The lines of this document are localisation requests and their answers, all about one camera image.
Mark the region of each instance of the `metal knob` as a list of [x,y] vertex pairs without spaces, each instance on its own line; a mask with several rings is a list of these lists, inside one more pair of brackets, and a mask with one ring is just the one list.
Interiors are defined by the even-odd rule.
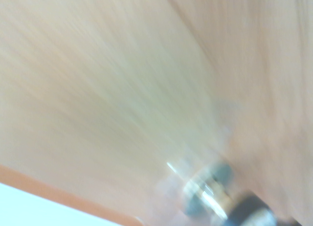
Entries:
[[209,214],[211,226],[284,225],[277,223],[269,206],[254,193],[230,197],[227,187],[232,177],[232,169],[227,163],[202,168],[183,188],[183,212],[189,217]]

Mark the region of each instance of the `orange edge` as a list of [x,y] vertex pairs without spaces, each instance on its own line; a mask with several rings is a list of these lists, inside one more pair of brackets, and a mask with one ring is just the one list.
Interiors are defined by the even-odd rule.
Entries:
[[143,226],[135,217],[124,215],[94,202],[79,198],[63,190],[37,181],[20,172],[0,165],[0,183],[66,205],[85,213],[109,220],[123,226]]

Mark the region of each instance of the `cabinet door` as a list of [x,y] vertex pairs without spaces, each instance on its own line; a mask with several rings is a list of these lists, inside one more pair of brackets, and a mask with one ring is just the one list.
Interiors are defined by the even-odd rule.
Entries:
[[213,70],[168,0],[1,0],[0,163],[134,216],[218,149]]

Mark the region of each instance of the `light wood panel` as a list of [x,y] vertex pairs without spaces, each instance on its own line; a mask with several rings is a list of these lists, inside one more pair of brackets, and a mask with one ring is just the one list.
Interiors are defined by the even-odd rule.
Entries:
[[167,0],[0,2],[1,164],[142,216],[166,162],[218,146],[211,64]]
[[169,0],[239,103],[227,156],[279,216],[313,218],[313,0]]
[[223,98],[241,185],[313,223],[312,0],[0,2],[1,164],[141,216]]

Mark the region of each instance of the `wood grain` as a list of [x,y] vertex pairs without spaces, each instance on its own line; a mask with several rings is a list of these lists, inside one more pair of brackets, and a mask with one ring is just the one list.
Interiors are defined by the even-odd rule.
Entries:
[[312,0],[0,2],[1,164],[141,216],[166,162],[224,150],[313,224]]
[[282,217],[312,225],[312,0],[170,0],[240,104],[229,160]]

